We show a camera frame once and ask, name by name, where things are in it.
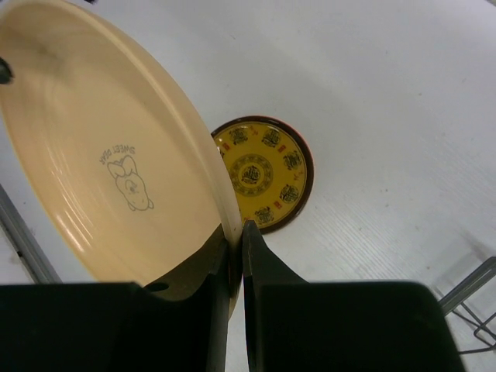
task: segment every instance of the round decorative plate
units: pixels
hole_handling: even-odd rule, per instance
[[[12,145],[67,245],[98,281],[147,285],[241,218],[210,132],[137,42],[62,0],[17,0],[0,15],[0,85]],[[240,272],[229,268],[231,309]]]
[[[262,233],[288,224],[308,200],[314,167],[310,150],[289,125],[263,116],[226,123],[212,133],[236,192],[243,222]]]

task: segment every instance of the white surface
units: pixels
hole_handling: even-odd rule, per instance
[[[32,282],[29,273],[0,227],[0,285]]]
[[[315,157],[314,190],[267,242],[304,278],[430,285],[470,252],[466,234],[496,246],[496,7],[488,2],[100,0],[91,8],[163,64],[210,129],[264,114],[301,132]],[[46,255],[64,280],[89,280],[30,193],[4,132],[0,141],[0,182]],[[240,301],[228,371],[247,370],[243,337]],[[466,362],[492,372],[495,360]]]

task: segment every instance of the metal bar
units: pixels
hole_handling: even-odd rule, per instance
[[[35,283],[55,284],[62,282],[1,185],[0,227],[4,229]]]
[[[490,257],[439,301],[444,315],[451,313],[494,276],[496,276],[496,257]]]

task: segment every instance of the beige plate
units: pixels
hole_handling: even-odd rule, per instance
[[[15,75],[0,87],[15,151],[97,280],[148,284],[220,223],[237,247],[236,196],[210,133],[136,42],[62,0],[21,0],[0,18],[0,56]]]

